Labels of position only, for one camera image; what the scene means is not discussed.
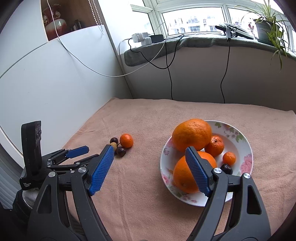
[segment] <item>white cable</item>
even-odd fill
[[[161,23],[155,30],[154,30],[154,32],[152,33],[152,34],[154,34],[155,32],[156,32],[156,30],[158,30],[159,29],[159,27],[161,26],[161,25],[163,25],[165,22],[163,22],[163,23]]]
[[[120,55],[120,45],[121,45],[121,43],[122,43],[123,41],[126,41],[126,40],[129,40],[129,39],[121,40],[120,43],[119,43],[119,45],[118,45],[118,54],[119,54],[119,55]]]
[[[52,14],[52,19],[53,19],[53,22],[54,22],[54,16],[53,16],[52,9],[51,9],[51,7],[50,7],[50,4],[49,4],[48,0],[47,0],[47,5],[48,5],[48,7],[49,7],[49,9],[50,9],[50,12],[51,12],[51,14]],[[101,73],[99,73],[99,72],[97,72],[97,71],[91,69],[90,67],[86,66],[84,63],[82,63],[82,62],[81,62],[81,61],[80,61],[80,60],[79,60],[74,54],[72,54],[72,53],[71,53],[71,52],[65,47],[65,45],[62,43],[62,41],[61,41],[60,38],[59,38],[59,35],[58,35],[58,33],[57,33],[57,27],[56,27],[56,25],[55,25],[55,22],[54,22],[54,29],[55,29],[55,31],[56,31],[57,37],[58,37],[58,39],[59,39],[61,45],[62,45],[62,46],[63,46],[63,47],[69,52],[69,54],[71,54],[74,58],[76,58],[76,59],[77,59],[82,65],[84,65],[86,68],[90,69],[91,71],[93,71],[93,72],[95,72],[95,73],[97,73],[97,74],[99,74],[99,75],[106,76],[106,77],[123,77],[123,76],[127,76],[127,75],[129,75],[129,74],[132,74],[132,73],[136,72],[137,70],[139,70],[139,69],[141,69],[141,68],[143,68],[143,67],[145,67],[146,65],[149,64],[149,62],[148,62],[147,64],[145,64],[145,65],[143,65],[142,67],[140,67],[140,68],[134,70],[133,72],[130,72],[130,73],[127,73],[127,74],[124,74],[124,75],[110,76],[110,75],[101,74]],[[165,41],[164,41],[164,43],[163,43],[163,46],[161,47],[161,49],[159,50],[159,52],[155,55],[155,57],[154,57],[151,61],[153,61],[153,60],[157,57],[157,55],[161,52],[161,50],[163,49],[163,47],[164,47],[164,45],[165,45],[165,43],[166,43],[166,41],[167,41],[167,38],[168,38],[168,33],[167,33],[166,39],[165,39]]]

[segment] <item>white floral bowl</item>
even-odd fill
[[[253,169],[253,152],[246,137],[235,127],[224,122],[216,120],[206,120],[212,128],[212,135],[220,136],[224,142],[224,150],[222,154],[215,158],[217,166],[222,166],[222,157],[225,152],[231,151],[236,157],[236,163],[232,166],[233,175],[241,176],[247,172],[252,173]],[[182,192],[179,188],[175,187],[173,181],[173,170],[178,160],[184,156],[185,153],[179,152],[173,147],[171,137],[163,147],[160,156],[160,172],[161,177],[170,190],[170,192],[181,201],[193,206],[204,207],[207,202],[207,197],[202,193],[188,194]],[[231,200],[232,193],[227,193],[226,202]]]

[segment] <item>plant pot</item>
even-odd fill
[[[262,42],[269,42],[271,43],[271,41],[269,40],[268,38],[268,35],[266,32],[270,33],[271,32],[271,28],[270,26],[268,25],[268,23],[272,26],[273,23],[272,22],[269,22],[269,21],[265,21],[263,20],[261,23],[256,23],[256,27],[257,27],[257,32],[258,32],[258,38],[259,40],[262,40]]]

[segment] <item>white charger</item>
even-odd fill
[[[147,32],[144,33],[135,33],[132,35],[133,42],[139,43],[141,42],[142,46],[150,45],[152,44],[151,38],[148,36]]]

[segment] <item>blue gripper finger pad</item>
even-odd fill
[[[194,180],[199,190],[202,193],[204,193],[207,197],[209,197],[211,193],[209,186],[209,178],[189,147],[185,151],[185,160],[190,168],[190,171],[194,177]]]
[[[110,146],[91,177],[91,185],[89,187],[91,196],[93,196],[95,192],[100,191],[113,159],[114,149]]]
[[[74,158],[77,156],[81,156],[84,154],[87,154],[89,152],[89,147],[88,146],[82,146],[82,147],[78,147],[76,149],[73,150],[69,150],[68,153],[66,154],[67,158]]]

